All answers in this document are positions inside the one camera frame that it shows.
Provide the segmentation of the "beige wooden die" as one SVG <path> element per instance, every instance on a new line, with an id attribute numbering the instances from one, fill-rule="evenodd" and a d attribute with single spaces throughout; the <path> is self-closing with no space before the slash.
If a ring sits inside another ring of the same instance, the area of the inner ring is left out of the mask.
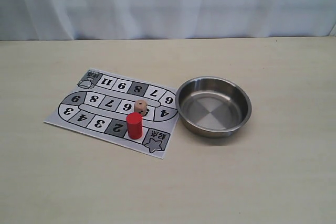
<path id="1" fill-rule="evenodd" d="M 134 112 L 145 116 L 147 113 L 147 102 L 144 100 L 137 100 L 134 103 Z"/>

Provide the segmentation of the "red cylinder game piece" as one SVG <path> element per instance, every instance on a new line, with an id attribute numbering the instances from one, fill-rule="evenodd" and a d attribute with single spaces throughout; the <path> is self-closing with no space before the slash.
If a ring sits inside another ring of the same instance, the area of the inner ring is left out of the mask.
<path id="1" fill-rule="evenodd" d="M 143 135 L 142 115 L 138 112 L 132 112 L 126 117 L 127 131 L 131 139 L 139 139 Z"/>

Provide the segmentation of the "stainless steel round bowl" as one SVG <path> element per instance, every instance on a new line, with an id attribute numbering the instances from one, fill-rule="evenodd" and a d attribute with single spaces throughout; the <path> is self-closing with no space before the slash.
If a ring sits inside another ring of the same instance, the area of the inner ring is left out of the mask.
<path id="1" fill-rule="evenodd" d="M 176 92 L 175 104 L 183 125 L 208 138 L 231 136 L 252 112 L 251 100 L 241 87 L 215 76 L 185 81 Z"/>

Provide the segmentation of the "paper number game board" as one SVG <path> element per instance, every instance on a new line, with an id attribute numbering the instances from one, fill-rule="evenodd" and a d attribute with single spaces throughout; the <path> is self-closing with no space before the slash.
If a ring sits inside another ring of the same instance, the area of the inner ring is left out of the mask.
<path id="1" fill-rule="evenodd" d="M 174 88 L 90 68 L 45 123 L 164 158 L 179 118 L 175 96 Z M 126 118 L 137 100 L 147 111 L 143 135 L 134 140 Z"/>

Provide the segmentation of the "white curtain backdrop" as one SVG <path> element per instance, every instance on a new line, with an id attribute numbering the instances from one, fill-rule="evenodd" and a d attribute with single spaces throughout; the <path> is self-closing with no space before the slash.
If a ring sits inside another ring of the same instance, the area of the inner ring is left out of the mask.
<path id="1" fill-rule="evenodd" d="M 1 40 L 333 35 L 335 0 L 1 0 Z"/>

